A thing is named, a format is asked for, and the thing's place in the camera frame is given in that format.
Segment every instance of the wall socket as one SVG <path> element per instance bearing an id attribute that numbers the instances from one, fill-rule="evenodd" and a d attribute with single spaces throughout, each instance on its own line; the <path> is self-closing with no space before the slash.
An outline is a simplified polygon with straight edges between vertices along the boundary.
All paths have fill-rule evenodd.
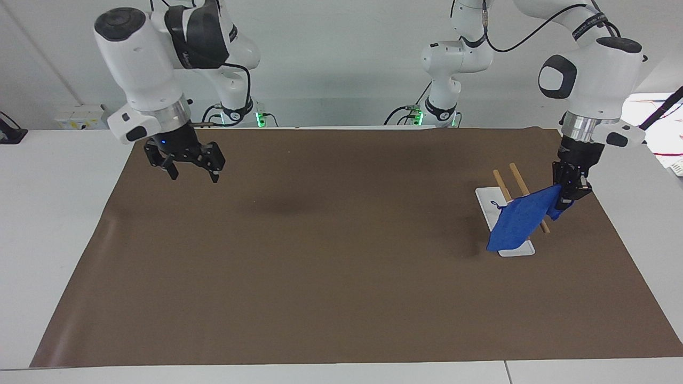
<path id="1" fill-rule="evenodd" d="M 84 104 L 78 107 L 60 107 L 55 121 L 61 129 L 109 129 L 107 118 L 111 115 L 100 104 Z"/>

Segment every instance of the green light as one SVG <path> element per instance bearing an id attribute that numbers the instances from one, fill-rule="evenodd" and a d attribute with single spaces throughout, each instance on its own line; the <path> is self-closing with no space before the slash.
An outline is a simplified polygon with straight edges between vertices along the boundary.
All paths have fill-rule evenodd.
<path id="1" fill-rule="evenodd" d="M 451 123 L 451 127 L 452 128 L 453 127 L 460 128 L 460 123 L 462 123 L 462 113 L 456 112 L 456 115 L 453 117 L 453 122 Z"/>
<path id="2" fill-rule="evenodd" d="M 266 120 L 263 118 L 263 115 L 261 113 L 256 112 L 256 123 L 258 124 L 259 128 L 263 128 L 266 126 Z"/>
<path id="3" fill-rule="evenodd" d="M 423 111 L 420 111 L 420 112 L 418 113 L 417 117 L 415 118 L 415 125 L 420 125 L 420 126 L 421 126 L 421 125 L 422 125 L 422 120 L 424 120 L 424 118 L 425 118 L 424 112 L 423 112 Z"/>

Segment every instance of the black band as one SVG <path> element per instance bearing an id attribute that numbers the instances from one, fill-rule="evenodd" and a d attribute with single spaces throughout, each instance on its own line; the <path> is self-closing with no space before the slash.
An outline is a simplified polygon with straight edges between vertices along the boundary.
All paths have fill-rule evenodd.
<path id="1" fill-rule="evenodd" d="M 254 107 L 254 101 L 253 101 L 253 100 L 251 99 L 251 97 L 250 97 L 250 98 L 249 98 L 249 102 L 248 102 L 245 106 L 243 106 L 242 108 L 239 108 L 239 109 L 230 109 L 230 108 L 223 107 L 223 113 L 224 113 L 224 114 L 225 114 L 233 123 L 237 124 L 237 123 L 241 122 L 241 121 L 244 119 L 244 117 L 245 117 L 249 112 L 251 112 L 251 110 L 253 109 L 253 107 Z M 235 119 L 235 117 L 237 117 L 237 115 L 233 116 L 234 113 L 236 113 L 237 115 L 239 115 L 239 117 L 238 117 L 237 119 Z"/>
<path id="2" fill-rule="evenodd" d="M 479 48 L 485 41 L 486 41 L 486 35 L 482 35 L 482 38 L 480 38 L 478 41 L 471 42 L 467 40 L 466 38 L 463 38 L 462 36 L 460 39 L 465 43 L 470 48 Z"/>
<path id="3" fill-rule="evenodd" d="M 581 36 L 583 36 L 584 33 L 588 32 L 589 29 L 595 27 L 598 24 L 603 24 L 606 21 L 607 16 L 605 16 L 605 14 L 602 12 L 587 18 L 586 21 L 584 21 L 583 24 L 579 25 L 579 28 L 576 28 L 572 33 L 572 36 L 574 36 L 574 40 L 578 40 Z"/>
<path id="4" fill-rule="evenodd" d="M 166 29 L 169 30 L 171 34 L 171 41 L 173 41 L 173 47 L 176 49 L 176 55 L 185 69 L 193 69 L 192 63 L 190 62 L 190 53 L 187 50 L 187 43 L 185 42 L 185 31 L 182 28 L 182 13 L 185 11 L 185 7 L 182 5 L 175 5 L 170 7 L 164 15 L 166 22 Z"/>
<path id="5" fill-rule="evenodd" d="M 187 33 L 183 28 L 182 15 L 187 8 L 175 5 L 165 15 L 166 28 L 171 34 L 176 55 L 185 69 L 216 69 L 227 61 L 229 53 L 223 33 L 219 8 L 216 1 L 207 1 L 192 10 Z M 237 27 L 230 32 L 231 41 L 237 38 Z"/>
<path id="6" fill-rule="evenodd" d="M 435 107 L 430 101 L 429 98 L 425 100 L 425 108 L 427 108 L 427 112 L 431 113 L 432 115 L 436 116 L 436 119 L 440 122 L 447 121 L 451 116 L 453 115 L 453 112 L 456 111 L 456 107 L 458 104 L 456 103 L 453 108 L 451 109 L 441 109 Z"/>

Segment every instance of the wooden chopstick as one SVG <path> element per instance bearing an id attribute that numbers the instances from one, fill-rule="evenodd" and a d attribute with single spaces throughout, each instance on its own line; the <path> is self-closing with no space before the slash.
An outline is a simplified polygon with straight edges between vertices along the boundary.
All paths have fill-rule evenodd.
<path id="1" fill-rule="evenodd" d="M 510 170 L 512 171 L 512 175 L 514 176 L 515 180 L 517 180 L 517 185 L 519 185 L 519 189 L 522 190 L 522 193 L 524 196 L 531 195 L 531 192 L 529 191 L 529 187 L 527 187 L 527 183 L 524 182 L 524 179 L 522 178 L 522 174 L 519 172 L 519 169 L 517 168 L 517 164 L 515 163 L 510 163 Z M 550 227 L 548 227 L 548 223 L 546 222 L 545 219 L 541 221 L 541 229 L 543 230 L 543 233 L 549 234 L 550 233 Z"/>
<path id="2" fill-rule="evenodd" d="M 512 201 L 512 196 L 510 196 L 510 191 L 507 190 L 507 187 L 505 186 L 505 182 L 503 181 L 503 177 L 501 176 L 501 172 L 499 172 L 497 169 L 493 170 L 493 177 L 496 178 L 496 182 L 498 183 L 498 187 L 501 188 L 501 191 L 503 192 L 503 197 L 505 198 L 506 202 L 511 202 Z"/>

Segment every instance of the white wall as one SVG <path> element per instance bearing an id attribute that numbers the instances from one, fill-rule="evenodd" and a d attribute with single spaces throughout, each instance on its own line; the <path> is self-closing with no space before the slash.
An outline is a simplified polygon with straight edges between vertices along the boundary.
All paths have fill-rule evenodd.
<path id="1" fill-rule="evenodd" d="M 676 44 L 675 36 L 667 36 L 671 51 L 640 84 L 638 93 L 675 92 L 683 86 L 683 37 L 678 37 Z"/>
<path id="2" fill-rule="evenodd" d="M 36 68 L 33 57 L 21 52 L 22 44 L 3 33 L 0 48 L 14 54 L 3 53 L 0 61 L 0 107 L 30 128 L 48 128 L 53 105 L 72 102 L 68 87 L 82 102 L 114 109 L 124 102 L 96 48 L 92 23 L 117 6 L 147 10 L 147 1 L 2 3 L 56 74 Z M 449 0 L 228 0 L 228 5 L 240 32 L 263 53 L 254 71 L 253 94 L 286 125 L 381 123 L 394 107 L 414 102 L 428 83 L 419 60 L 422 48 L 457 37 L 448 20 Z M 645 47 L 650 56 L 645 74 L 671 50 L 663 34 L 683 36 L 678 0 L 648 2 L 646 7 L 636 0 L 600 0 L 600 5 L 625 36 Z M 499 0 L 491 11 L 490 35 L 495 44 L 509 46 L 538 24 L 511 0 Z M 541 95 L 538 70 L 552 54 L 574 47 L 564 28 L 550 25 L 517 51 L 497 55 L 488 71 L 462 75 L 463 125 L 556 126 L 566 107 Z M 179 77 L 198 109 L 216 100 L 211 86 L 196 74 Z"/>

